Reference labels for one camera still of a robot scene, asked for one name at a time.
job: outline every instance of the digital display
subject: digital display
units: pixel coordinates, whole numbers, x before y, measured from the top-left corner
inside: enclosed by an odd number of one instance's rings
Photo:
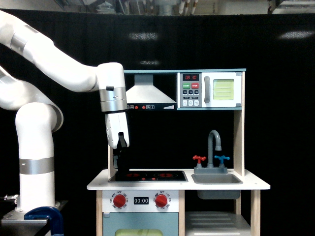
[[[148,205],[149,198],[148,197],[134,197],[133,204],[134,205]]]
[[[198,74],[183,74],[183,81],[199,81]]]

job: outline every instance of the red knob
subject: red knob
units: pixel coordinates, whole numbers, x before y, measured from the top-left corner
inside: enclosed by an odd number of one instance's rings
[[[165,207],[167,204],[167,197],[163,194],[159,194],[156,197],[156,205],[158,207]]]
[[[201,156],[197,156],[197,155],[193,156],[192,158],[193,158],[193,160],[198,159],[198,164],[201,164],[201,161],[204,161],[206,159],[205,156],[201,157]]]
[[[124,195],[122,194],[118,194],[115,198],[114,198],[114,205],[116,207],[123,207],[126,203],[126,198],[124,197]]]

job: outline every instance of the oven knob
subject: oven knob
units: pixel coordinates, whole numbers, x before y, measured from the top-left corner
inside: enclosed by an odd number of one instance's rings
[[[167,204],[167,197],[163,194],[159,194],[156,197],[156,205],[158,207],[165,207]]]
[[[126,204],[126,198],[122,194],[116,195],[114,198],[114,205],[116,207],[123,207]]]

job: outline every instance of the range hood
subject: range hood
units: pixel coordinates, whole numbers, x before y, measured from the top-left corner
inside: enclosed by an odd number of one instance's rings
[[[130,110],[176,109],[176,102],[153,85],[153,74],[134,75],[134,86],[126,95]]]

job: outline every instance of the cable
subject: cable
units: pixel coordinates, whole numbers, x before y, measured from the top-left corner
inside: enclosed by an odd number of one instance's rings
[[[138,7],[139,15],[141,15],[138,0],[137,0],[137,7]]]
[[[120,4],[120,6],[122,7],[123,13],[124,13],[124,15],[125,15],[125,10],[124,10],[124,7],[123,7],[123,4],[122,4],[122,1],[121,1],[121,0],[119,0],[119,4]]]

